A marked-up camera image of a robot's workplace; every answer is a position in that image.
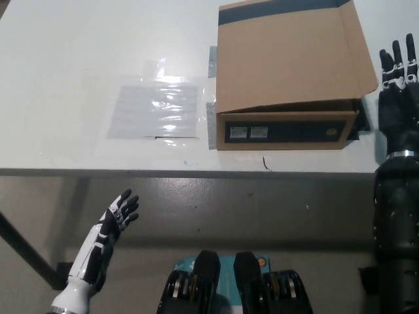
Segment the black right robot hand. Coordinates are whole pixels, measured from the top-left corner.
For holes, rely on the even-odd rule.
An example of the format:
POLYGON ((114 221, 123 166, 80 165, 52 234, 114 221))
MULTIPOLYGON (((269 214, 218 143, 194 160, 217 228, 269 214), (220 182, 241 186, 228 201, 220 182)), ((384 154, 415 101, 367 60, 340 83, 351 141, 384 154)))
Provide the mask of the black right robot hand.
POLYGON ((418 58, 412 34, 406 35, 407 62, 399 41, 393 53, 380 51, 382 90, 378 97, 379 130, 387 141, 387 158, 418 156, 418 58))

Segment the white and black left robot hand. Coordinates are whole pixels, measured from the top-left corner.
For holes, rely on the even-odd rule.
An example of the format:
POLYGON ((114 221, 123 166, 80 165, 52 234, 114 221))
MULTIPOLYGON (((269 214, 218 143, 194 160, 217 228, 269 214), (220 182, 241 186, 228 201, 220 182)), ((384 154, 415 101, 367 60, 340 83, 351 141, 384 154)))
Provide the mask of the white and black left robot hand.
POLYGON ((105 210, 81 245, 66 287, 53 300, 51 313, 89 313, 90 300, 103 287, 115 243, 138 218, 138 196, 127 189, 105 210))

